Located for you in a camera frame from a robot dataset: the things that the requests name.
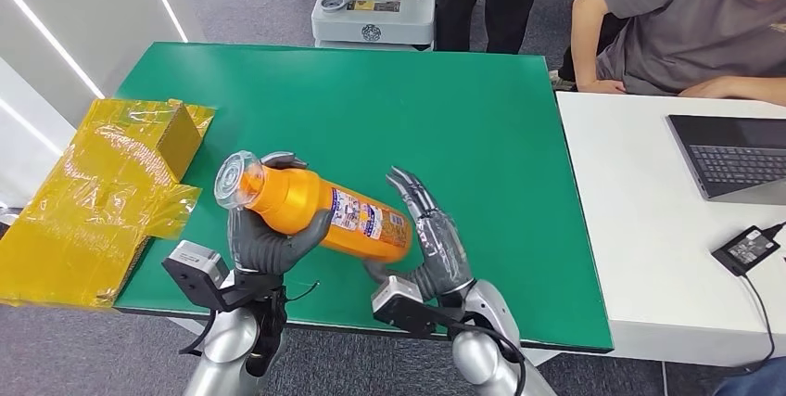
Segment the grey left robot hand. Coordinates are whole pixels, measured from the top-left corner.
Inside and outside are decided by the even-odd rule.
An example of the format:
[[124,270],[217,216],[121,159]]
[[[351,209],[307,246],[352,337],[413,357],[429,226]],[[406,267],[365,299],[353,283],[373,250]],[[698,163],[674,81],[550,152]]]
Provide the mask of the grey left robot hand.
[[290,236],[272,229],[252,210],[228,210],[227,240],[235,269],[248,274],[284,275],[322,243],[332,218],[332,210],[319,209],[303,230]]

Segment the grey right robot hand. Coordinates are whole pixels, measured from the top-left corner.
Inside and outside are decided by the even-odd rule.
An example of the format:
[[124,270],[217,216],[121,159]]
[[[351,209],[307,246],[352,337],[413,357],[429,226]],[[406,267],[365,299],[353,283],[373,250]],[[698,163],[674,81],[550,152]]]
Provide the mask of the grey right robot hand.
[[458,291],[474,276],[454,221],[437,204],[425,185],[412,172],[393,166],[386,175],[407,206],[414,222],[423,262],[409,272],[395,271],[382,262],[364,260],[366,273],[381,285],[390,276],[414,283],[425,301]]

